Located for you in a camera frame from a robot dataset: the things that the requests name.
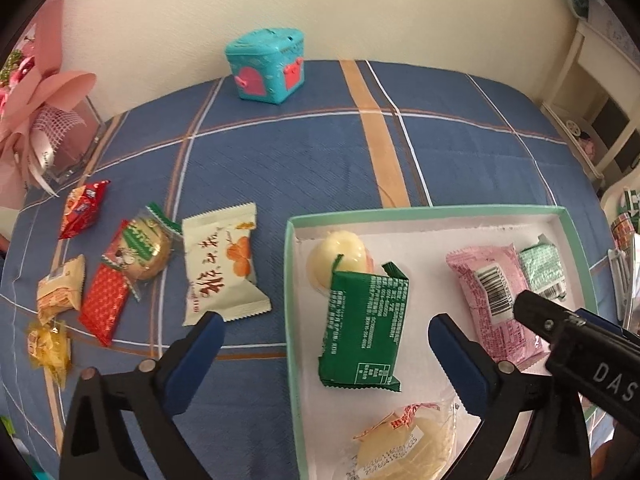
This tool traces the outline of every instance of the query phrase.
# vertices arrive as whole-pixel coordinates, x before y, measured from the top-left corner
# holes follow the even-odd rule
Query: teal toy box
[[[305,81],[305,37],[296,28],[254,30],[226,46],[242,99],[280,104]]]

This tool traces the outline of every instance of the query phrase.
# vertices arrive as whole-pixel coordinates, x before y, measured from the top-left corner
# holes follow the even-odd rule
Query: white furniture
[[[567,129],[564,110],[553,104],[574,62],[585,69],[629,117],[629,122],[608,150],[592,128],[588,131],[596,143],[594,163],[587,158],[575,137]],[[541,110],[559,125],[560,133],[580,160],[590,180],[595,182],[604,176],[607,177],[609,189],[601,200],[601,206],[607,219],[612,221],[616,217],[617,200],[623,187],[640,188],[640,166],[622,176],[614,161],[634,130],[640,126],[640,67],[588,22],[578,20],[569,53],[551,91],[542,103]]]

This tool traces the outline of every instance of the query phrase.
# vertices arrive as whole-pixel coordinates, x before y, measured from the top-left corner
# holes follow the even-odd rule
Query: red toy door
[[[267,95],[262,76],[255,68],[243,66],[234,79],[236,84],[247,95]]]
[[[291,90],[300,81],[302,63],[303,59],[299,57],[293,63],[284,67],[284,86],[287,90]]]

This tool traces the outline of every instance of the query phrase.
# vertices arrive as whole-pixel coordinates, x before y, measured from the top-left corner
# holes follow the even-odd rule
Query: toy box lid
[[[226,46],[227,56],[264,56],[285,50],[302,41],[304,34],[296,28],[261,28],[253,30]]]

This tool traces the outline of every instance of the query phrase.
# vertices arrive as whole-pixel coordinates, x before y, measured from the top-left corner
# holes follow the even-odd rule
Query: wall
[[[575,20],[566,0],[67,0],[65,67],[97,73],[108,118],[227,74],[225,44],[266,26],[305,31],[309,59],[456,69],[539,100]],[[593,97],[579,76],[565,93],[578,108]]]

